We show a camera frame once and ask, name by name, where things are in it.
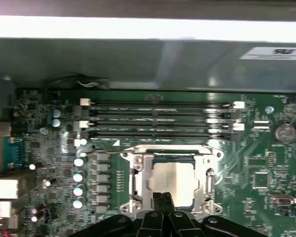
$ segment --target wire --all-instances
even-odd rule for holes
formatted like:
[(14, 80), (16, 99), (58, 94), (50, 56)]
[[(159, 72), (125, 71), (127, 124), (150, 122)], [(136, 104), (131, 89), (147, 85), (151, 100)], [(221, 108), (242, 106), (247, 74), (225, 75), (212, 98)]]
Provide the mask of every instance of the wire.
[(0, 234), (3, 234), (4, 237), (11, 237), (11, 235), (3, 229), (0, 229)]
[(108, 78), (104, 76), (87, 76), (81, 73), (71, 73), (71, 75), (64, 76), (64, 77), (48, 78), (45, 80), (42, 88), (43, 100), (45, 102), (47, 101), (47, 92), (49, 88), (55, 87), (63, 83), (70, 83), (74, 81), (86, 88), (91, 88), (96, 86), (99, 89), (108, 90), (109, 89), (108, 86), (98, 83), (98, 81), (107, 81), (107, 80)]
[(82, 85), (82, 86), (84, 86), (84, 87), (88, 87), (88, 88), (99, 85), (97, 82), (90, 82), (90, 83), (87, 83), (87, 84), (83, 84), (79, 80), (77, 80), (77, 83), (80, 84), (80, 85)]

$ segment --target sticker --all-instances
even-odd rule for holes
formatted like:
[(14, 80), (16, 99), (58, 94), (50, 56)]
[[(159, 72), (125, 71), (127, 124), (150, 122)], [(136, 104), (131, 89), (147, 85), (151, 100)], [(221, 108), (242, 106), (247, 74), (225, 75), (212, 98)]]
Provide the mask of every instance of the sticker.
[(296, 60), (296, 48), (255, 47), (240, 59), (251, 60)]

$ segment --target cylindrical capacitor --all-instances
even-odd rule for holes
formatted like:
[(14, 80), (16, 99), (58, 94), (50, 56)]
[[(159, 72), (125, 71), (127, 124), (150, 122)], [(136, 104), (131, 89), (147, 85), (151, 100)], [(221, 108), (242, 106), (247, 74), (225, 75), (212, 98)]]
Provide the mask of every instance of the cylindrical capacitor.
[(35, 163), (30, 164), (30, 166), (29, 166), (30, 170), (36, 170), (36, 169), (39, 169), (42, 167), (44, 167), (42, 162), (35, 162)]
[(82, 208), (82, 206), (85, 204), (85, 198), (84, 197), (78, 197), (74, 203), (73, 203), (73, 206), (74, 208), (76, 209), (80, 209)]
[(74, 195), (81, 196), (84, 194), (86, 187), (83, 184), (79, 184), (77, 187), (74, 188)]
[(81, 182), (85, 176), (86, 176), (86, 173), (81, 170), (77, 174), (74, 174), (73, 179), (76, 182)]
[(42, 218), (44, 215), (45, 215), (44, 211), (39, 211), (38, 213), (36, 213), (34, 216), (31, 217), (31, 221), (36, 222), (40, 218)]
[(87, 162), (87, 157), (78, 157), (74, 159), (74, 165), (77, 167), (83, 166)]
[(57, 119), (57, 118), (53, 119), (53, 120), (51, 121), (51, 125), (52, 125), (53, 127), (59, 127), (59, 126), (60, 126), (60, 120)]
[(60, 115), (61, 115), (61, 112), (60, 112), (59, 110), (53, 110), (53, 112), (52, 112), (52, 116), (53, 116), (54, 118), (59, 118)]
[(60, 231), (55, 235), (55, 237), (65, 237), (65, 235)]
[(38, 204), (36, 207), (34, 207), (32, 210), (31, 210), (31, 213), (32, 214), (36, 214), (38, 213), (39, 211), (42, 211), (44, 208), (46, 207), (46, 205), (41, 202), (40, 204)]
[(46, 187), (50, 187), (52, 184), (55, 184), (56, 182), (57, 182), (57, 179), (56, 178), (52, 178), (52, 179), (46, 180), (45, 181), (45, 186)]

